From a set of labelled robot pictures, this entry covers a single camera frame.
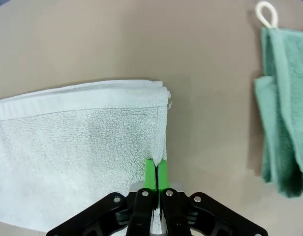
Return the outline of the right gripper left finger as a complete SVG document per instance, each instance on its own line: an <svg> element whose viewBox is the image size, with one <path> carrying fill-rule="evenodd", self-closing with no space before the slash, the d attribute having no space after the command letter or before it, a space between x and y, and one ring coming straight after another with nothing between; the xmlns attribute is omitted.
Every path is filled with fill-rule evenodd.
<svg viewBox="0 0 303 236"><path fill-rule="evenodd" d="M113 192L51 229L48 236L111 236L127 229L127 236L151 234L157 203L154 162L145 161L145 180L137 182L125 197Z"/></svg>

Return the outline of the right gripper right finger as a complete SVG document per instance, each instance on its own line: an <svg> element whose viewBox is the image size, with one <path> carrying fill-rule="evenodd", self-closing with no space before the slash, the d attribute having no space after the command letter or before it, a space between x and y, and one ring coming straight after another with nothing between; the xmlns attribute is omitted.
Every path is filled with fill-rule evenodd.
<svg viewBox="0 0 303 236"><path fill-rule="evenodd" d="M169 236L267 236L267 231L202 192L187 196L168 181L167 161L158 165L160 218Z"/></svg>

